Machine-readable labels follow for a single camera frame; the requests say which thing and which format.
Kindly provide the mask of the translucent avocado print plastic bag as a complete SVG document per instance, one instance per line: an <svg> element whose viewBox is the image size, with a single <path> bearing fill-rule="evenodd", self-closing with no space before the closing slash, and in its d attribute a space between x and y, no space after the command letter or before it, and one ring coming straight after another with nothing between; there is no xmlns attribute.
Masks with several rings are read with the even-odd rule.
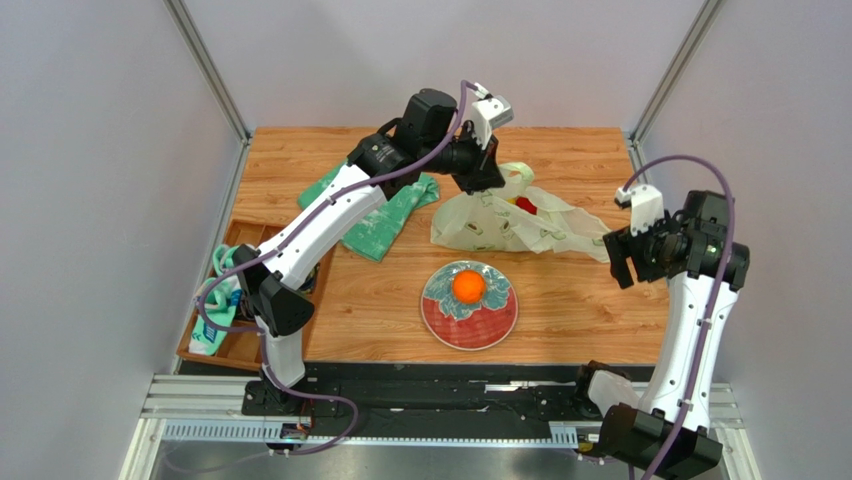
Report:
<svg viewBox="0 0 852 480"><path fill-rule="evenodd" d="M535 186L535 174L523 162L499 169L504 187L462 193L442 203L431 220L433 244L471 252L577 252L609 261L602 238L610 230L602 220ZM533 202L536 215L515 205L519 196Z"/></svg>

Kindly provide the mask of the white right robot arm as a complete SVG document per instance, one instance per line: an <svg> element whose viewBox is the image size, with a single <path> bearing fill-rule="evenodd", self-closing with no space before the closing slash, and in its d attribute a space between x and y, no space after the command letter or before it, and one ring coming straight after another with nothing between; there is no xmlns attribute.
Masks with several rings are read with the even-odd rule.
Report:
<svg viewBox="0 0 852 480"><path fill-rule="evenodd" d="M588 451L663 479L692 479L718 465L723 446L711 438L709 394L722 332L749 268L750 251L724 246L731 227L726 198L692 190L669 213L652 187L620 190L616 203L631 223L603 238L619 286L665 280L669 317L657 364L637 394L627 377L591 361L578 372L577 402L598 411L599 438Z"/></svg>

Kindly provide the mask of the red fake apple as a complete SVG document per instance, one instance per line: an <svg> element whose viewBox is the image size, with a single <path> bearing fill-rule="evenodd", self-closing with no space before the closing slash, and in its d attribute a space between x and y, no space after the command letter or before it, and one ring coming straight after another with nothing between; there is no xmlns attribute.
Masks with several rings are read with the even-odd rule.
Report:
<svg viewBox="0 0 852 480"><path fill-rule="evenodd" d="M523 211L525 211L525 212L527 212L531 215L536 215L537 212L538 212L538 208L527 197L523 197L523 196L517 197L515 199L515 205L518 208L522 209Z"/></svg>

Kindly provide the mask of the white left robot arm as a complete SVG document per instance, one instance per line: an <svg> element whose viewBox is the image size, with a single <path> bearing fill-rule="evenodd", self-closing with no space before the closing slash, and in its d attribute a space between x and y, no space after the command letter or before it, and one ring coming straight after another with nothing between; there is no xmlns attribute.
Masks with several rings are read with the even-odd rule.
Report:
<svg viewBox="0 0 852 480"><path fill-rule="evenodd" d="M287 227L256 248L240 246L235 271L260 329L261 370L277 388L305 375L303 329L314 315L300 292L343 236L422 173L449 175L473 194L502 187L497 128L514 118L509 101L463 82L461 100L424 88L403 114L361 139L338 173Z"/></svg>

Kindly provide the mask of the orange fake orange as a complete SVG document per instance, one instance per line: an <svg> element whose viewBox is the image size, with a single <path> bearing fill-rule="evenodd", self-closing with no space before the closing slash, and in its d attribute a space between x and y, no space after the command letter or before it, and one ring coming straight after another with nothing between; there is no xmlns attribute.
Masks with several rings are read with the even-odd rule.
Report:
<svg viewBox="0 0 852 480"><path fill-rule="evenodd" d="M487 292L487 283L482 274L475 270L458 272L451 284L456 300L465 305L479 303Z"/></svg>

